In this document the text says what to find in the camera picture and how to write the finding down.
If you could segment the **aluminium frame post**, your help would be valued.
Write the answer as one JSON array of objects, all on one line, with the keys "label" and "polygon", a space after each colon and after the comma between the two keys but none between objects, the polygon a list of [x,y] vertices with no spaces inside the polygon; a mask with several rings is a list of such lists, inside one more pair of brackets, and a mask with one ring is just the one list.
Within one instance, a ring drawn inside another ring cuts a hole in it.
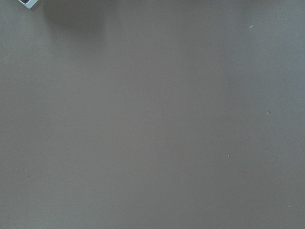
[{"label": "aluminium frame post", "polygon": [[27,9],[31,9],[38,2],[38,0],[18,0],[18,2]]}]

